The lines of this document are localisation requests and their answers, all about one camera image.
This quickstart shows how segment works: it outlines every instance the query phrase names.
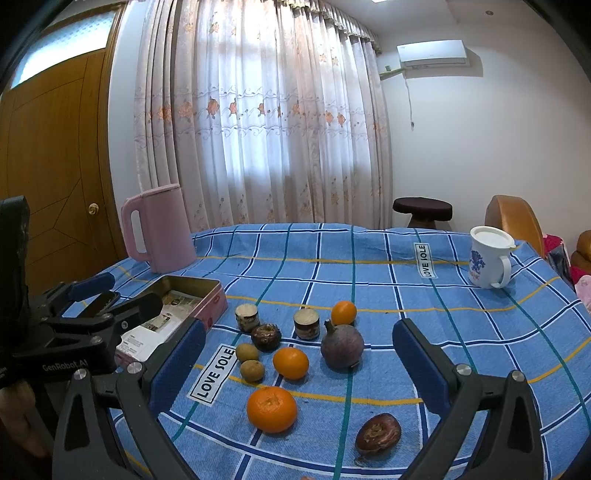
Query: orange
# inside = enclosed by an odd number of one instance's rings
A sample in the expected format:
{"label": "orange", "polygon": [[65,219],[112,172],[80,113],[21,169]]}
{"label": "orange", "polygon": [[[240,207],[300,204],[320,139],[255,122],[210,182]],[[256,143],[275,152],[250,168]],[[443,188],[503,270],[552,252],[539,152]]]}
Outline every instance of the orange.
{"label": "orange", "polygon": [[286,346],[273,355],[273,366],[288,380],[299,380],[306,376],[310,361],[304,352]]}
{"label": "orange", "polygon": [[357,307],[352,301],[338,302],[330,312],[333,325],[351,325],[357,316]]}
{"label": "orange", "polygon": [[296,421],[297,404],[284,388],[264,387],[248,398],[246,414],[256,428],[265,433],[279,433]]}

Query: brown cushion seat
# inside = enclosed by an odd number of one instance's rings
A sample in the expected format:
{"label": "brown cushion seat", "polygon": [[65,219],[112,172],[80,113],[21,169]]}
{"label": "brown cushion seat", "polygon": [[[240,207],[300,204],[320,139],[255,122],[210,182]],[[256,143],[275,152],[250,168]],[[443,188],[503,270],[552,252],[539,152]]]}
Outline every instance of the brown cushion seat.
{"label": "brown cushion seat", "polygon": [[453,207],[442,200],[425,197],[402,197],[394,200],[392,208],[399,213],[412,213],[419,218],[448,222],[453,216]]}

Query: love sole label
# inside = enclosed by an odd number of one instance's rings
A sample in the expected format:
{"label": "love sole label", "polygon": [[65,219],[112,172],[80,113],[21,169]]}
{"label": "love sole label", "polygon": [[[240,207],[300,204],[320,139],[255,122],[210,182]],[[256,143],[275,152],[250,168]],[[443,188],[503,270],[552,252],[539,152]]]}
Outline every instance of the love sole label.
{"label": "love sole label", "polygon": [[429,244],[414,244],[414,252],[417,257],[418,274],[423,278],[437,278]]}
{"label": "love sole label", "polygon": [[195,380],[187,397],[211,407],[237,361],[236,349],[232,345],[221,344]]}

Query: sheer floral curtain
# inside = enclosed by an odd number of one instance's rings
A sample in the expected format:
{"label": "sheer floral curtain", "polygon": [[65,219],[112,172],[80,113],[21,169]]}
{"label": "sheer floral curtain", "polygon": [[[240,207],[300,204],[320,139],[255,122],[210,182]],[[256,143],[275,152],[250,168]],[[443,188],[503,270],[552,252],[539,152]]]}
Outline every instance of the sheer floral curtain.
{"label": "sheer floral curtain", "polygon": [[391,226],[371,32],[323,2],[153,0],[144,39],[140,185],[179,181],[192,230]]}

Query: human hand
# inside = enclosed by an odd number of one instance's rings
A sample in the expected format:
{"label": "human hand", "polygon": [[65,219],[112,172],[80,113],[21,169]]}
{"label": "human hand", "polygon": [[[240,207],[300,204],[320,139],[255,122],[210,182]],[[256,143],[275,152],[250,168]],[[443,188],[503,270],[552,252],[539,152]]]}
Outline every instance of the human hand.
{"label": "human hand", "polygon": [[47,451],[25,417],[33,408],[35,394],[27,382],[20,381],[0,390],[0,420],[8,434],[27,452],[41,458]]}

